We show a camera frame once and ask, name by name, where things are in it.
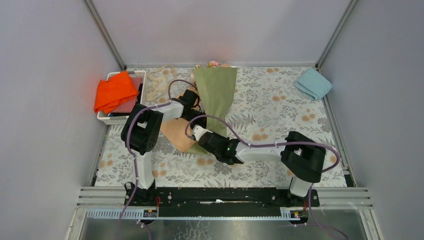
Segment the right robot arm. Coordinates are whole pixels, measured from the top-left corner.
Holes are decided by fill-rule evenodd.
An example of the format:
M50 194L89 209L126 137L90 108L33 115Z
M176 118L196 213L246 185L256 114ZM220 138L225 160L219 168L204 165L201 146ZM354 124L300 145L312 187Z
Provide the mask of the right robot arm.
M195 130L198 145L227 165L270 161L283 163L293 174L287 191L287 201L301 205L309 188L321 181L326 148L299 132L291 131L282 142L243 143L210 130Z

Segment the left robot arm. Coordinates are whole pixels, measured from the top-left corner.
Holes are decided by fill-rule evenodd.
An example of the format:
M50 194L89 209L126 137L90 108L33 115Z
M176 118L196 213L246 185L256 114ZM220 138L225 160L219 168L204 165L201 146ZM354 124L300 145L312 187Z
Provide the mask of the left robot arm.
M171 119L192 120L203 113L200 97L191 90L166 103L145 106L135 104L121 132L121 140L134 157L134 180L125 184L128 198L136 198L148 206L155 200L155 178L152 173L152 153L161 125Z

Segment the pink fake rose stem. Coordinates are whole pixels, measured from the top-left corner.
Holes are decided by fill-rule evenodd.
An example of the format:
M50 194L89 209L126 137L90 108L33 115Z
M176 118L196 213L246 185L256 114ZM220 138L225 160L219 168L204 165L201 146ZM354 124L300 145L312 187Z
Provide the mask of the pink fake rose stem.
M217 62L217 61L214 61L214 60L211 60L207 63L208 68L216 68L216 67L219 67L219 66L220 66L220 63Z

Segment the beige ribbon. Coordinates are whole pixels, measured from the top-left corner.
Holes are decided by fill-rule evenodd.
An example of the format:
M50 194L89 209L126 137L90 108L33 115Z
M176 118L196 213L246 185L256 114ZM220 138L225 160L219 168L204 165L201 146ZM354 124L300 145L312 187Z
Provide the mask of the beige ribbon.
M148 102L156 101L158 98L167 94L171 82L171 80L168 79L169 74L173 76L172 81L177 79L177 70L170 64L149 71L146 74L148 80L146 100Z

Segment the brown kraft wrapping paper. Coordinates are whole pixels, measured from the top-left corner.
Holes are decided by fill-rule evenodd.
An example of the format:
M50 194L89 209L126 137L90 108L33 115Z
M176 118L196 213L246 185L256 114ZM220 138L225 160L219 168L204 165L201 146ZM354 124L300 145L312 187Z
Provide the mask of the brown kraft wrapping paper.
M234 100L237 73L238 68L230 66L192 70L205 114L225 119ZM181 153L207 154L207 151L186 136L185 128L188 122L181 118L170 119L161 125L160 131Z

